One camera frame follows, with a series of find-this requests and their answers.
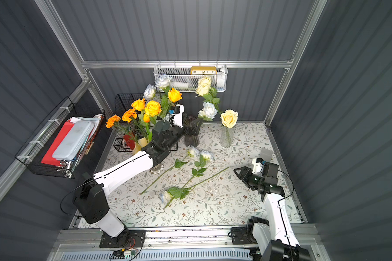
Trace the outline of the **cream rose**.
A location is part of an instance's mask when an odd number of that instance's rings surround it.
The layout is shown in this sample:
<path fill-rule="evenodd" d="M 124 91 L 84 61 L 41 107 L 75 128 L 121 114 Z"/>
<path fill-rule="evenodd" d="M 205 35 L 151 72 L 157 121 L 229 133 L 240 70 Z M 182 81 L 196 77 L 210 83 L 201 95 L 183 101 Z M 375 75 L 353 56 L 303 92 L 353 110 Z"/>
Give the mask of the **cream rose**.
<path fill-rule="evenodd" d="M 221 114 L 221 120 L 223 126 L 227 128 L 233 128 L 238 120 L 238 112 L 228 109 Z"/>
<path fill-rule="evenodd" d="M 196 94 L 197 97 L 204 99 L 203 102 L 212 103 L 219 113 L 222 112 L 220 110 L 220 98 L 217 96 L 216 88 L 208 84 L 202 84 L 196 89 Z"/>
<path fill-rule="evenodd" d="M 208 86 L 211 87 L 211 77 L 210 76 L 203 76 L 198 80 L 198 87 Z"/>

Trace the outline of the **pale blue rose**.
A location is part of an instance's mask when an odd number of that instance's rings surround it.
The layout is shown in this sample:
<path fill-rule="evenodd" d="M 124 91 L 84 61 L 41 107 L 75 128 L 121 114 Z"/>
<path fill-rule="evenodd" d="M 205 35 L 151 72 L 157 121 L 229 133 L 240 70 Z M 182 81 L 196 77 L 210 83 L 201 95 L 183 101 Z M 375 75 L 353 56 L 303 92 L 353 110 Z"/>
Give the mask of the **pale blue rose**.
<path fill-rule="evenodd" d="M 204 121 L 213 121 L 217 113 L 218 110 L 213 103 L 204 102 L 203 108 L 198 112 L 198 117 L 192 121 L 192 124 L 199 128 Z"/>

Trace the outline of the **grey packet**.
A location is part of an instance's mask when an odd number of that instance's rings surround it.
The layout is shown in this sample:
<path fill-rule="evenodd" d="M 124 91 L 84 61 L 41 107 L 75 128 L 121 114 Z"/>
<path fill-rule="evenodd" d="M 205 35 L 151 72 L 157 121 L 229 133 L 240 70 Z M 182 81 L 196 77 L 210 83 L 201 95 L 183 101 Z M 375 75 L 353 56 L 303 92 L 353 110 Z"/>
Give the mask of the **grey packet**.
<path fill-rule="evenodd" d="M 273 150 L 262 148 L 258 158 L 262 159 L 263 162 L 271 162 L 273 156 Z"/>

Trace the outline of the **small orange rosebud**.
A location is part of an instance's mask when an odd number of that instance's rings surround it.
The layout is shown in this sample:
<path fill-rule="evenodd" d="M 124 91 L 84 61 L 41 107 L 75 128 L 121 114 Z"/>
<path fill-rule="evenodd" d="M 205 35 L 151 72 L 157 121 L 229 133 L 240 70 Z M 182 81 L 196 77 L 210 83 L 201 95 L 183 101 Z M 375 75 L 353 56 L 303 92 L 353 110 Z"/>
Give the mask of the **small orange rosebud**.
<path fill-rule="evenodd" d="M 150 129 L 150 116 L 148 114 L 144 114 L 143 122 L 144 122 L 145 130 L 146 130 L 148 142 L 151 142 L 152 141 L 152 131 Z"/>

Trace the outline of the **orange rose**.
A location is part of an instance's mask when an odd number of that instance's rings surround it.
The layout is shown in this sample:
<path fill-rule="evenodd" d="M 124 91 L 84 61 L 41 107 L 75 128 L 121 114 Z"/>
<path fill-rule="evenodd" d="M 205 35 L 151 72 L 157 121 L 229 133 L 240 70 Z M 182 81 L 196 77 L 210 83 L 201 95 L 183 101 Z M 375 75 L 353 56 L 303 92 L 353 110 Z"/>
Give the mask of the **orange rose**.
<path fill-rule="evenodd" d="M 161 104 L 157 101 L 150 101 L 147 103 L 144 114 L 148 114 L 150 116 L 150 124 L 155 125 L 158 116 L 162 113 Z"/>
<path fill-rule="evenodd" d="M 146 107 L 145 99 L 135 100 L 135 102 L 133 102 L 131 106 L 133 109 L 135 109 L 137 111 L 140 122 L 144 126 L 143 116 L 144 116 L 144 109 Z"/>
<path fill-rule="evenodd" d="M 182 93 L 171 87 L 162 88 L 162 90 L 165 94 L 161 95 L 162 112 L 160 113 L 160 118 L 164 119 L 170 111 L 171 106 L 176 105 L 179 100 L 182 100 Z"/>

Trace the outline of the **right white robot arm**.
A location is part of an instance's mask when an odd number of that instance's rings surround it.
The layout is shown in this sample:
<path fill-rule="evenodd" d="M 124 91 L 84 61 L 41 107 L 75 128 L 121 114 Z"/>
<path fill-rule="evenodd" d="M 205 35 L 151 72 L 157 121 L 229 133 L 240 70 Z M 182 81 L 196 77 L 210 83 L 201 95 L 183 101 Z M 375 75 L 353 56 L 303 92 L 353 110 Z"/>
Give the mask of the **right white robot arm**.
<path fill-rule="evenodd" d="M 261 196 L 267 219 L 252 216 L 245 227 L 231 228 L 228 236 L 234 245 L 257 244 L 262 261 L 310 261 L 307 249 L 300 246 L 286 212 L 284 188 L 278 185 L 279 166 L 255 159 L 253 168 L 234 169 L 244 185 Z"/>

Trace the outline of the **red leather wallet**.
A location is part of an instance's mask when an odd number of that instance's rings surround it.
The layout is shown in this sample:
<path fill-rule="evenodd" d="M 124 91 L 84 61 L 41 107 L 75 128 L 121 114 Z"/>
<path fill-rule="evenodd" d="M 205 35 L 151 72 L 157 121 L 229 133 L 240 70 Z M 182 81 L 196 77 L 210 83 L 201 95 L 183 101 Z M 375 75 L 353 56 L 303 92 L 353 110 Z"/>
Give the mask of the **red leather wallet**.
<path fill-rule="evenodd" d="M 123 143 L 124 147 L 129 151 L 133 151 L 136 147 L 135 141 L 128 134 L 123 136 Z"/>

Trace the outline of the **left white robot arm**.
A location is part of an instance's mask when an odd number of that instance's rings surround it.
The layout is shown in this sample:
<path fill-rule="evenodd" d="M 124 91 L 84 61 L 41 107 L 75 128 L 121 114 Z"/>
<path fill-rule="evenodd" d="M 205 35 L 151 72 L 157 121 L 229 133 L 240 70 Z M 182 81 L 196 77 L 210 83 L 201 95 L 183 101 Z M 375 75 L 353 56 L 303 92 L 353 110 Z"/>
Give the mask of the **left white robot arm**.
<path fill-rule="evenodd" d="M 92 176 L 85 173 L 84 183 L 74 190 L 73 204 L 86 222 L 98 226 L 111 238 L 127 233 L 124 223 L 110 209 L 107 197 L 126 181 L 161 164 L 182 136 L 197 136 L 201 125 L 200 120 L 181 127 L 159 121 L 152 130 L 152 141 L 141 151 L 105 171 Z"/>

